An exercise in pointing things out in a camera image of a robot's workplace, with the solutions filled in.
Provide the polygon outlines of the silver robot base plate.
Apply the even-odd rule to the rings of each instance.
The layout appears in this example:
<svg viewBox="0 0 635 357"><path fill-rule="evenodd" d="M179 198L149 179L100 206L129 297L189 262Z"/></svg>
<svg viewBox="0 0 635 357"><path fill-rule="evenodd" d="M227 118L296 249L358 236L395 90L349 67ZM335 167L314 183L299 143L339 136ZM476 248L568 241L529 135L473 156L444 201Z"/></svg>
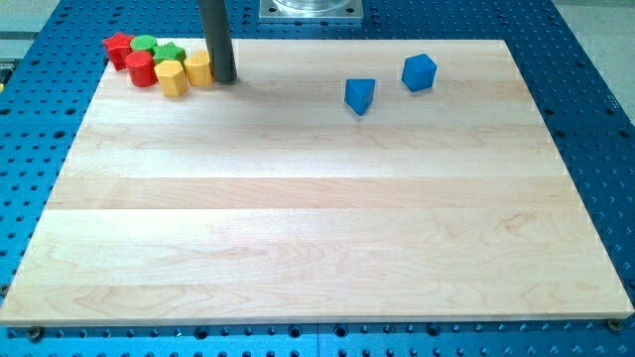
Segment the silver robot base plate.
<svg viewBox="0 0 635 357"><path fill-rule="evenodd" d="M258 15L264 22L350 20L364 18L362 0L260 0Z"/></svg>

